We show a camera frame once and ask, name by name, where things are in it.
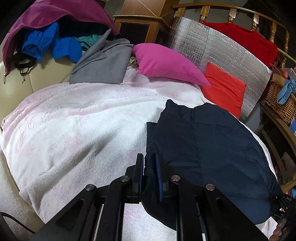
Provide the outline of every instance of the human hand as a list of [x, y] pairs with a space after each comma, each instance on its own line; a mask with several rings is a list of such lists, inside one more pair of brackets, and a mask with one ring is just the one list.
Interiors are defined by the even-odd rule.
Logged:
[[286, 231], [287, 228], [281, 230], [280, 226], [281, 223], [276, 226], [276, 229], [274, 230], [273, 235], [270, 236], [269, 241], [278, 241], [283, 232]]

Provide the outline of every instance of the silver bolt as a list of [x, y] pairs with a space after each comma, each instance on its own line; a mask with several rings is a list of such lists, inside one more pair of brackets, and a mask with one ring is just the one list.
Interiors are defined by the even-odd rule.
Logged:
[[172, 175], [170, 178], [171, 178], [174, 182], [177, 182], [177, 181], [180, 180], [180, 177], [179, 177], [178, 175]]
[[213, 184], [207, 184], [205, 185], [205, 188], [209, 191], [213, 191], [215, 189], [215, 186]]
[[87, 184], [87, 185], [85, 186], [85, 189], [86, 189], [87, 191], [91, 191], [91, 190], [93, 190], [93, 189], [94, 189], [94, 184]]
[[129, 176], [122, 176], [121, 178], [120, 178], [120, 180], [122, 181], [122, 182], [127, 182], [127, 181], [129, 181]]

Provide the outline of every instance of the silver foil sheet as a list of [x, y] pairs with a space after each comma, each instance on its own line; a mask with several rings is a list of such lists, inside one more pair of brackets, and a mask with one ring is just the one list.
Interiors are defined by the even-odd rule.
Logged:
[[247, 84], [240, 121], [248, 117], [272, 73], [258, 58], [226, 35], [187, 18], [175, 18], [168, 47], [185, 56], [203, 73], [210, 62]]

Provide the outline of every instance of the zipper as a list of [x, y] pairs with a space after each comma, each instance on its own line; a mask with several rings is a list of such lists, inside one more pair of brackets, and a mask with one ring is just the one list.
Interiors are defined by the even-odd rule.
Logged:
[[6, 83], [6, 72], [4, 72], [4, 74], [3, 74], [3, 83], [4, 84]]

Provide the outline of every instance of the red cushion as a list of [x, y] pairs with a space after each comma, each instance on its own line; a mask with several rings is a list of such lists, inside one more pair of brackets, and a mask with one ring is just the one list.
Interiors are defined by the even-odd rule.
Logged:
[[205, 77], [211, 84], [201, 86], [205, 98], [239, 119], [247, 84], [211, 63], [207, 64]]
[[204, 25], [225, 34], [250, 51], [267, 67], [270, 67], [277, 55], [277, 46], [263, 38], [258, 32], [245, 29], [234, 23], [209, 23]]

